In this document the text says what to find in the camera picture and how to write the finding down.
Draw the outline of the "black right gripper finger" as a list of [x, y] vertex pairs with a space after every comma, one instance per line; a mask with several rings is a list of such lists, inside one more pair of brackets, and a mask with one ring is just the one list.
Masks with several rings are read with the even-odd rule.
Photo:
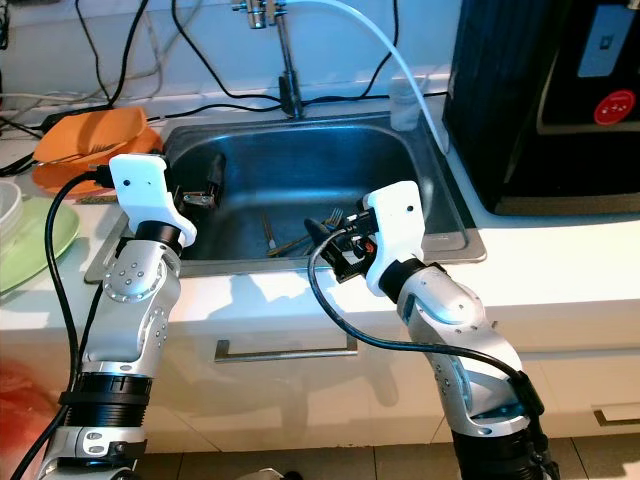
[[337, 237], [330, 239], [329, 246], [339, 248], [339, 250], [352, 250], [351, 229], [352, 221], [339, 219], [335, 221], [320, 221], [312, 218], [303, 220], [303, 227], [307, 230], [308, 236], [314, 241], [317, 248], [325, 238], [337, 234]]

